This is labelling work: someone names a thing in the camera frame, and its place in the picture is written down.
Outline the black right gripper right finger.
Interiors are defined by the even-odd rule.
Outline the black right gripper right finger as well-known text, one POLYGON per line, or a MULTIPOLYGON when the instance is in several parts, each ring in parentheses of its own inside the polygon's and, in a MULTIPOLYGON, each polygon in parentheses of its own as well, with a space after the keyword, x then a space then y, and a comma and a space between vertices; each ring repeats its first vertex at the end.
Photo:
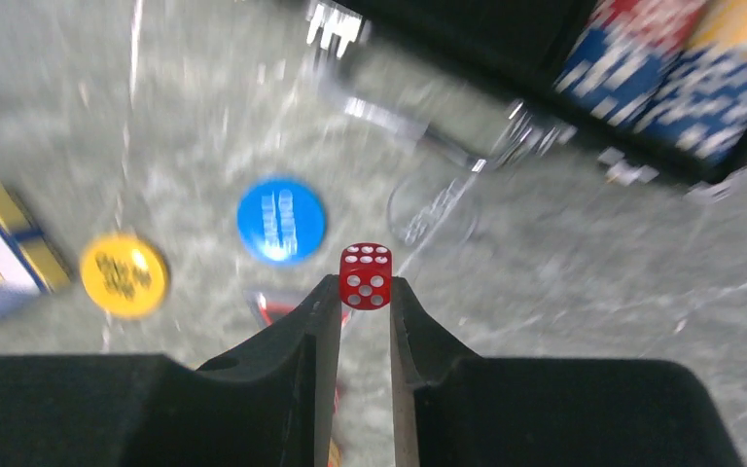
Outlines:
POLYGON ((715 403, 658 359, 485 357, 392 282, 399 466, 739 466, 715 403))

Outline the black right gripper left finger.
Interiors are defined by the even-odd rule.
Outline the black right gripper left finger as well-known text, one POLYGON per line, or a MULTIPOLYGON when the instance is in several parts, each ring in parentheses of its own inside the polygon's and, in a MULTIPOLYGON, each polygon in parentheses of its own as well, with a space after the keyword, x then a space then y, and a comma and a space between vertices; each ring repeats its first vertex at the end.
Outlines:
POLYGON ((157 354, 0 356, 0 466, 324 466, 338 278, 190 369, 157 354))

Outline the red die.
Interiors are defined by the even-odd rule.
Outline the red die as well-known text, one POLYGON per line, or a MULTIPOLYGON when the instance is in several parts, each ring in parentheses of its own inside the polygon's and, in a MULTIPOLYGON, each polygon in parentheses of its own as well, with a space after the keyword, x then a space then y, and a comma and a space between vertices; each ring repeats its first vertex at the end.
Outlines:
POLYGON ((370 242, 344 248, 339 263, 339 296, 355 310, 375 310, 391 301, 393 258, 389 248, 370 242))

